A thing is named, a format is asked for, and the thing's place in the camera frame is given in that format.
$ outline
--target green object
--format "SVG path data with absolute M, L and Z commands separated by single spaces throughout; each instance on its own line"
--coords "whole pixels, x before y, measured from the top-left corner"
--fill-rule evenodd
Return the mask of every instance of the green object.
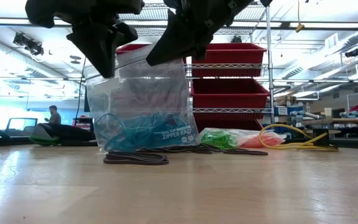
M 232 149 L 237 147 L 235 137 L 223 130 L 210 131 L 205 129 L 204 131 L 201 137 L 201 143 L 216 146 L 220 149 Z
M 30 136 L 30 141 L 41 146 L 57 146 L 59 144 L 59 140 L 59 137 L 53 137 L 52 139 L 49 139 L 40 136 Z

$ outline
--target person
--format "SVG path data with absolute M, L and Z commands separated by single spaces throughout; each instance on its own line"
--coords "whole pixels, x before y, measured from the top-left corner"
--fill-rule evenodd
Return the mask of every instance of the person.
M 62 123 L 62 117 L 60 117 L 60 114 L 57 113 L 57 107 L 55 105 L 52 105 L 49 107 L 50 112 L 50 119 L 45 118 L 45 121 L 50 124 L 61 124 Z

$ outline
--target blue rope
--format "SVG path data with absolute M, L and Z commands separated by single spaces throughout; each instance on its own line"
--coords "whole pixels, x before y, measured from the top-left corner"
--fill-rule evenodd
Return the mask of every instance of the blue rope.
M 112 138 L 111 133 L 107 133 L 99 123 L 107 116 L 115 119 L 121 128 L 121 132 Z M 138 116 L 124 121 L 108 113 L 95 122 L 95 130 L 107 140 L 104 146 L 105 151 L 134 152 L 140 148 L 155 149 L 189 145 L 196 141 L 191 126 L 179 116 L 171 113 L 155 113 L 151 116 Z

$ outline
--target metal wire shelf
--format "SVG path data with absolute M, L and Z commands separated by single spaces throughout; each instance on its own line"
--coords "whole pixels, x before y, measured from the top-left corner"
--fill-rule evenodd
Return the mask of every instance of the metal wire shelf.
M 142 25 L 133 25 L 133 28 L 136 29 L 137 35 L 139 37 L 145 37 L 145 36 L 161 36 L 166 26 L 142 26 Z M 222 27 L 217 32 L 215 32 L 215 35 L 251 35 L 254 33 L 255 29 L 257 27 L 257 24 L 255 27 L 247 26 L 247 27 Z
M 193 108 L 194 113 L 263 113 L 272 112 L 270 108 Z
M 256 27 L 264 16 L 264 6 L 262 3 L 255 1 L 234 18 L 233 26 L 219 29 L 215 35 L 251 35 L 254 33 Z M 133 21 L 131 26 L 136 28 L 138 36 L 160 36 L 167 28 L 166 25 L 141 25 L 141 23 L 151 21 L 167 21 L 168 6 L 166 6 L 164 3 L 148 3 L 145 4 L 142 12 L 139 15 L 121 14 L 120 18 L 127 22 Z M 236 22 L 246 22 L 247 25 L 235 26 Z
M 265 15 L 262 3 L 255 1 L 240 12 L 235 22 L 259 22 Z M 139 15 L 120 14 L 124 21 L 166 21 L 168 19 L 168 6 L 164 3 L 146 3 Z
M 267 64 L 248 64 L 248 63 L 206 63 L 206 64 L 185 64 L 186 69 L 265 69 Z

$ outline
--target yellow cable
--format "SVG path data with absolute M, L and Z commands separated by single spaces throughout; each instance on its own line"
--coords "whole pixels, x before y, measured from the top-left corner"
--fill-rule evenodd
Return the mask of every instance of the yellow cable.
M 262 140 L 262 135 L 263 133 L 268 130 L 269 128 L 272 127 L 283 127 L 283 128 L 289 128 L 292 129 L 294 131 L 298 131 L 299 133 L 303 134 L 304 136 L 310 138 L 311 140 L 304 142 L 304 143 L 290 143 L 290 144 L 282 144 L 282 145 L 278 145 L 278 146 L 269 146 L 266 143 L 263 142 Z M 318 151 L 328 151 L 328 152 L 338 152 L 339 150 L 335 147 L 319 147 L 319 146 L 314 146 L 313 143 L 322 139 L 323 137 L 325 137 L 327 135 L 327 133 L 321 134 L 320 136 L 312 139 L 311 136 L 309 136 L 308 134 L 306 134 L 305 132 L 303 132 L 302 130 L 298 129 L 298 128 L 294 128 L 293 126 L 289 126 L 289 125 L 285 125 L 285 124 L 271 124 L 269 126 L 264 127 L 264 129 L 262 129 L 259 133 L 259 142 L 265 146 L 266 148 L 269 149 L 279 149 L 279 150 L 287 150 L 287 149 L 297 149 L 297 150 L 318 150 Z

